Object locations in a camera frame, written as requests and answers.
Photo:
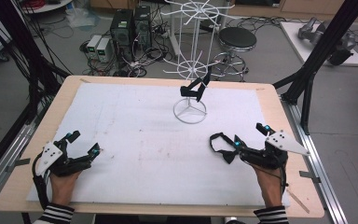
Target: hand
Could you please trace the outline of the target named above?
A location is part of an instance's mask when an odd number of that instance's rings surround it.
[[[281,171],[270,170],[251,164],[257,175],[258,185],[261,188],[266,207],[282,205]]]
[[[55,174],[50,174],[51,188],[53,197],[51,202],[59,205],[68,206],[72,199],[72,193],[75,188],[75,183],[81,172],[74,173],[68,176],[58,177]]]

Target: strap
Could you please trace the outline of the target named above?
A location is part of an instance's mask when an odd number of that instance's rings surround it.
[[[212,145],[212,141],[218,137],[222,137],[231,146],[234,145],[234,142],[227,136],[225,136],[223,133],[215,133],[211,137],[209,137],[209,145],[211,146],[213,151],[221,153],[223,155],[223,159],[225,159],[228,164],[231,164],[234,161],[235,156],[238,155],[240,152],[237,149],[235,149],[234,151],[226,151],[223,149],[215,150]]]

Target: metal frame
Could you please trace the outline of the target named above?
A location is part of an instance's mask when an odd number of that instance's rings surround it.
[[[315,183],[315,185],[319,188],[320,193],[322,194],[321,196],[324,198],[325,206],[330,214],[330,217],[332,218],[332,221],[339,224],[348,223],[324,166],[322,165],[318,151],[316,150],[310,135],[308,135],[301,127],[301,123],[299,122],[301,120],[300,110],[296,105],[286,104],[292,115],[294,124],[296,125],[296,130],[298,131],[298,136],[301,139],[302,145],[310,152],[310,155],[306,157],[306,160],[313,172],[313,178],[318,179],[318,183]]]

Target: wooden table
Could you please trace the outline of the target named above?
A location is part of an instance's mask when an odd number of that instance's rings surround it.
[[[47,141],[51,141],[61,121],[71,105],[77,88],[82,83],[112,83],[153,86],[181,86],[183,80],[127,78],[127,77],[68,77],[46,116],[38,126],[21,158],[31,158],[30,164],[14,169],[0,193],[0,211],[40,212],[38,202],[28,202],[26,197],[33,185],[32,162]],[[211,82],[209,88],[255,90],[263,116],[268,125],[275,130],[285,130],[293,134],[283,111],[278,94],[269,84]],[[299,171],[308,171],[302,156],[290,153],[286,166],[287,188],[291,206],[287,208],[289,217],[322,217],[324,210],[319,195],[311,179],[301,177]],[[209,205],[160,205],[160,204],[118,204],[118,203],[72,203],[78,213],[137,214],[137,215],[186,215],[214,217],[252,217],[255,208],[246,206]]]

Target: black and white striped sleeve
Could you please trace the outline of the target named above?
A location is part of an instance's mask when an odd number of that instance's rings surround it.
[[[261,224],[288,224],[286,210],[284,206],[276,206],[270,208],[264,208],[255,211],[255,215],[260,220]]]
[[[50,203],[45,209],[42,217],[40,217],[34,224],[69,224],[75,209],[67,206],[62,206],[55,203]]]

